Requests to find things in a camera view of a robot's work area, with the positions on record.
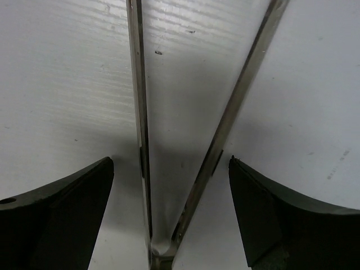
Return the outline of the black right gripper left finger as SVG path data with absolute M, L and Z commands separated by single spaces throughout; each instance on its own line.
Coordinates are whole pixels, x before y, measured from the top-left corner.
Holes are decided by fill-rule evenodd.
M 1 200 L 1 269 L 88 269 L 114 179 L 105 157 Z

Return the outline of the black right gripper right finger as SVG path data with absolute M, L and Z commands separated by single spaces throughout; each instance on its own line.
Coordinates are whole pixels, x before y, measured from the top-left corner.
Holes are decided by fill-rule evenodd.
M 359 211 L 279 184 L 241 160 L 229 183 L 251 269 L 358 269 Z

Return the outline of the metal food tongs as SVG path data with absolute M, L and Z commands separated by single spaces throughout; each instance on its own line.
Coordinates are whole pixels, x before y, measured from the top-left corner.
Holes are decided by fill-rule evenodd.
M 127 1 L 149 269 L 172 269 L 287 1 Z

